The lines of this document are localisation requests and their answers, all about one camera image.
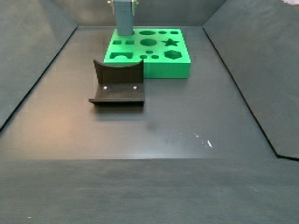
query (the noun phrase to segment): enclosure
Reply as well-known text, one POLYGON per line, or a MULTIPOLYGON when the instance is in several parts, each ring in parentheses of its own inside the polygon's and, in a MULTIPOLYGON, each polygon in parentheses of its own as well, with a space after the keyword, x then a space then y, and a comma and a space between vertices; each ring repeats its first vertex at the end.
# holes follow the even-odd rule
POLYGON ((189 76, 104 107, 106 1, 0 1, 4 223, 296 223, 297 21, 280 0, 140 0, 134 28, 180 29, 189 76))

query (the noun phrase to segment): black shape piece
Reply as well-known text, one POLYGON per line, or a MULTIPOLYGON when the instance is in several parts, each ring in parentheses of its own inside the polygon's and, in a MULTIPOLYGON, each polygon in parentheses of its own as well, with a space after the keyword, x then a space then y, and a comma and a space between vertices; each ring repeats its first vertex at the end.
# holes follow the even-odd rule
POLYGON ((132 66, 106 66, 93 60, 97 72, 97 93, 93 104, 144 104, 144 61, 132 66))

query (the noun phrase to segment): green foam block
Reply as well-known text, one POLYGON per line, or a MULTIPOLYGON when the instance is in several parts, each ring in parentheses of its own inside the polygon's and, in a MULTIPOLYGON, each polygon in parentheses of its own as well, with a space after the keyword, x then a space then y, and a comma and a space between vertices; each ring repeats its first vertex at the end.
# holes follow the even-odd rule
POLYGON ((188 78, 190 58, 178 29, 134 29, 132 36, 114 30, 104 58, 110 66, 144 60, 145 78, 188 78))

